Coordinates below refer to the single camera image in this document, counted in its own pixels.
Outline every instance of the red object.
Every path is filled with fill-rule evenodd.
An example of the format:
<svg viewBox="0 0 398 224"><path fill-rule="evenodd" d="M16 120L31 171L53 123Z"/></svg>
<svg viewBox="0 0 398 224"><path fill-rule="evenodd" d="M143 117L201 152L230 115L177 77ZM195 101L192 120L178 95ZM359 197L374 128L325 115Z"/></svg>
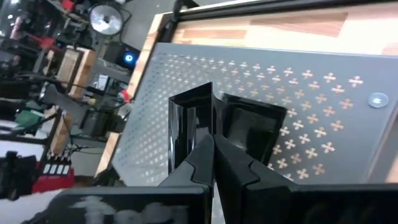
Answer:
<svg viewBox="0 0 398 224"><path fill-rule="evenodd" d="M75 172L70 169L67 176L40 176L33 185L32 193L42 193L51 190L67 189L75 185Z"/></svg>
<svg viewBox="0 0 398 224"><path fill-rule="evenodd" d="M127 90L123 90L123 91L122 91L122 94L123 94L123 97L124 97L124 101L125 101L126 103L130 103L130 96L129 96L129 94L127 93Z"/></svg>
<svg viewBox="0 0 398 224"><path fill-rule="evenodd" d="M73 1L71 1L71 0L63 0L63 1L62 1L62 7L63 7L65 10L72 11L73 8L75 7L75 4L74 4Z"/></svg>

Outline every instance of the green object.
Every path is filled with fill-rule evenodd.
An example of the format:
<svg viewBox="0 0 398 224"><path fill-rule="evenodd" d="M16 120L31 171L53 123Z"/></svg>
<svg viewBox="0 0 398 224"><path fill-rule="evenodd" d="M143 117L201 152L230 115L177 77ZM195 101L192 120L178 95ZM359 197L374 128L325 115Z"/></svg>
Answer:
<svg viewBox="0 0 398 224"><path fill-rule="evenodd" d="M35 114L31 111L23 110L19 114L17 114L15 122L17 122L19 125L18 127L29 127L32 126L35 123L38 123L42 117L38 114Z"/></svg>

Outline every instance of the white label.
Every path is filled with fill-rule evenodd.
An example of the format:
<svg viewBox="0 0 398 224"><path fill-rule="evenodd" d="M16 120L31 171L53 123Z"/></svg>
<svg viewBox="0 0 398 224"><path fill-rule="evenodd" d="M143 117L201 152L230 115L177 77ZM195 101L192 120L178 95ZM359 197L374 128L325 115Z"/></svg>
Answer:
<svg viewBox="0 0 398 224"><path fill-rule="evenodd" d="M46 164L46 165L44 166L43 174L46 174L46 173L49 172L50 166L51 166L50 164Z"/></svg>
<svg viewBox="0 0 398 224"><path fill-rule="evenodd" d="M59 165L57 169L57 174L62 174L63 165Z"/></svg>
<svg viewBox="0 0 398 224"><path fill-rule="evenodd" d="M63 175L67 175L68 173L69 173L69 167L70 167L70 165L66 165L64 168L63 168Z"/></svg>
<svg viewBox="0 0 398 224"><path fill-rule="evenodd" d="M50 174L54 174L56 170L57 170L57 165L56 164L52 164L51 165L51 169L50 169Z"/></svg>

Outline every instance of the black glossy plastic part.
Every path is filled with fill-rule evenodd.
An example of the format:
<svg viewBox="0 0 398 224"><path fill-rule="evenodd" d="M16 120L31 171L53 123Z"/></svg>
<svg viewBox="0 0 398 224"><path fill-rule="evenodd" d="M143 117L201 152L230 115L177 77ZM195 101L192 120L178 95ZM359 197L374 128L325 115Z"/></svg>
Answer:
<svg viewBox="0 0 398 224"><path fill-rule="evenodd" d="M397 223L398 184L297 185L215 136L226 224Z"/></svg>
<svg viewBox="0 0 398 224"><path fill-rule="evenodd" d="M217 133L217 104L212 83L169 98L169 173L207 134Z"/></svg>
<svg viewBox="0 0 398 224"><path fill-rule="evenodd" d="M210 224L214 162L213 136L206 135L158 187L66 190L51 201L44 219L49 224Z"/></svg>
<svg viewBox="0 0 398 224"><path fill-rule="evenodd" d="M267 164L286 108L238 96L213 94L207 83L169 98L169 173L205 134L223 134L235 146Z"/></svg>
<svg viewBox="0 0 398 224"><path fill-rule="evenodd" d="M268 164L287 109L224 94L223 135L251 157Z"/></svg>

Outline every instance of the wooden frame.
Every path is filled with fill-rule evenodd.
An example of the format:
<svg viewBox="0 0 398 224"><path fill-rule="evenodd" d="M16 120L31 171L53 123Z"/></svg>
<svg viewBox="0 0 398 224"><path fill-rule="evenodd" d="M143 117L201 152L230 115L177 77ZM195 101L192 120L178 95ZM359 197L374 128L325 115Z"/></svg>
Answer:
<svg viewBox="0 0 398 224"><path fill-rule="evenodd" d="M233 1L187 11L242 2L252 1ZM127 90L131 97L136 94L145 72L150 53L159 36L162 19L168 15L158 14L154 17ZM398 55L398 32L393 28L397 26L398 3L392 2L180 22L172 42L349 54ZM109 161L103 160L101 163L108 164ZM386 182L398 182L398 159L394 162Z"/></svg>
<svg viewBox="0 0 398 224"><path fill-rule="evenodd" d="M74 98L82 97L84 89L79 86L86 86L90 77L91 67L94 65L95 60L96 54L94 51L83 48L77 48L77 50L74 50L71 46L68 46L62 59L57 78L61 82L65 83L68 83L71 78L74 78L74 85L69 92L70 96ZM55 111L55 108L50 111L46 111L45 115L50 116ZM63 116L63 119L58 122L58 124L55 124L57 125L57 128L50 145L50 151L52 153L60 154L63 152L67 145L67 141L69 140L69 132L72 122L72 116L67 113Z"/></svg>

